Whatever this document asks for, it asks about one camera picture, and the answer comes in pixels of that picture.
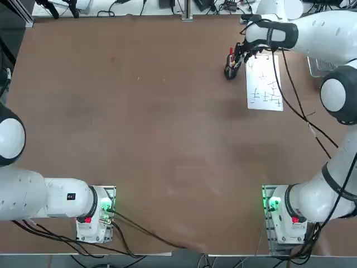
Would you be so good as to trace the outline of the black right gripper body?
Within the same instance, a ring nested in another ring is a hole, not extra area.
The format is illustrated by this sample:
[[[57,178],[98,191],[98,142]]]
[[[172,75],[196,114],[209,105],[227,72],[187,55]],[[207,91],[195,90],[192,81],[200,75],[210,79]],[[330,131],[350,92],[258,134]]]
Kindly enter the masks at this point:
[[[235,46],[235,56],[253,56],[263,50],[263,46],[254,46],[248,44],[247,42],[237,42]]]

